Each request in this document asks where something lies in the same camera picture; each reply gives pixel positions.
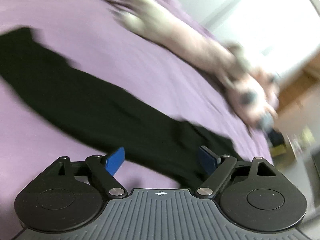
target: wooden cabinet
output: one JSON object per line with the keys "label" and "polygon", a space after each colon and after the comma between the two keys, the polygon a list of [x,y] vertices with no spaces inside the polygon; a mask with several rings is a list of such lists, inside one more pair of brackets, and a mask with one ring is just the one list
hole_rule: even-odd
{"label": "wooden cabinet", "polygon": [[285,109],[296,104],[302,107],[301,101],[304,100],[307,93],[320,84],[320,52],[316,54],[303,68],[302,74],[289,86],[281,90],[279,94],[278,113],[283,114]]}

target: forearm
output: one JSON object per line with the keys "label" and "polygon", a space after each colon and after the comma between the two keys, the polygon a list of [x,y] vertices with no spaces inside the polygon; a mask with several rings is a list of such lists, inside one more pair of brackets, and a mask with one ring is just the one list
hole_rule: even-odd
{"label": "forearm", "polygon": [[204,37],[189,25],[175,19],[163,45],[191,65],[208,73],[234,65],[234,56],[217,41]]}

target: round black disc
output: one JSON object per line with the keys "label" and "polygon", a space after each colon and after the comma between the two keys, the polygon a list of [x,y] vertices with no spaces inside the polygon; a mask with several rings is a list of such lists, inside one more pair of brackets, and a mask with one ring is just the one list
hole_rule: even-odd
{"label": "round black disc", "polygon": [[102,208],[102,198],[89,184],[65,176],[45,176],[22,190],[14,206],[26,227],[61,232],[93,219]]}
{"label": "round black disc", "polygon": [[261,210],[273,210],[284,203],[284,197],[279,192],[265,188],[251,191],[247,200],[253,207]]}

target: ribbed rubber surface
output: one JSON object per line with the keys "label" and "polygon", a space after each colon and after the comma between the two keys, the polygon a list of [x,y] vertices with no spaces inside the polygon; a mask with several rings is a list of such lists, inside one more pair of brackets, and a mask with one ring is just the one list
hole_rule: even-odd
{"label": "ribbed rubber surface", "polygon": [[63,234],[25,230],[17,240],[307,240],[296,229],[253,233],[229,222],[211,200],[188,190],[135,189],[111,200],[91,224]]}

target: silver pivot bolt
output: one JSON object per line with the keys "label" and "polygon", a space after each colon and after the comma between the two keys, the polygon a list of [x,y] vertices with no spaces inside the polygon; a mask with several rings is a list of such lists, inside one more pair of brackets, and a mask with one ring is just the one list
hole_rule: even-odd
{"label": "silver pivot bolt", "polygon": [[197,190],[197,192],[201,196],[210,196],[213,193],[212,189],[207,187],[201,187],[200,189]]}
{"label": "silver pivot bolt", "polygon": [[114,187],[111,190],[109,190],[109,194],[113,196],[121,196],[124,194],[124,190],[119,187]]}

